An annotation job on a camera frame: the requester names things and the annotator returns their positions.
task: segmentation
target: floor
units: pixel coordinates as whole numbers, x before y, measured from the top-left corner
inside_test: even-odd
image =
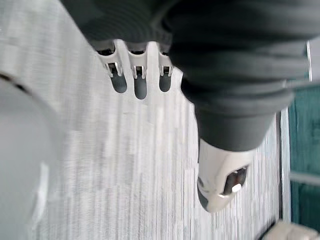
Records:
[[[149,46],[148,95],[134,96],[119,43],[124,94],[57,0],[0,2],[0,69],[46,100],[65,127],[59,198],[51,199],[35,240],[256,239],[279,217],[276,120],[256,151],[244,189],[208,214],[196,191],[198,139],[193,106],[179,85],[158,87]]]

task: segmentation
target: green panel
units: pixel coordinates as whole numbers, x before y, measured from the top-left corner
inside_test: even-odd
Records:
[[[300,223],[320,231],[320,187],[303,184],[299,190]]]
[[[291,170],[320,175],[320,87],[297,92],[289,131]]]
[[[291,170],[320,176],[320,87],[300,90],[289,108]],[[320,187],[291,182],[292,221],[320,231]]]

